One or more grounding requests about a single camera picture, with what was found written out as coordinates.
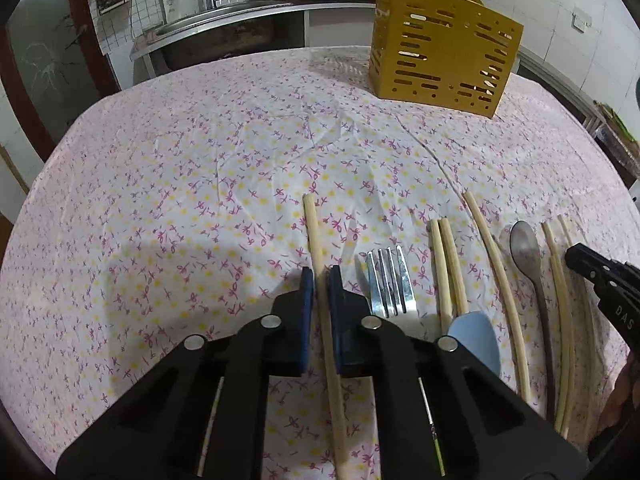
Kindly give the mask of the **right hand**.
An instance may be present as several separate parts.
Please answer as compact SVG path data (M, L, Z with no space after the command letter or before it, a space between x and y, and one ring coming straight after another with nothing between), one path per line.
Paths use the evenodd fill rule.
M614 389L606 400L598 421L598 434L616 426L623 417L623 405L630 401L639 407L639 360L630 352L627 362L616 378Z

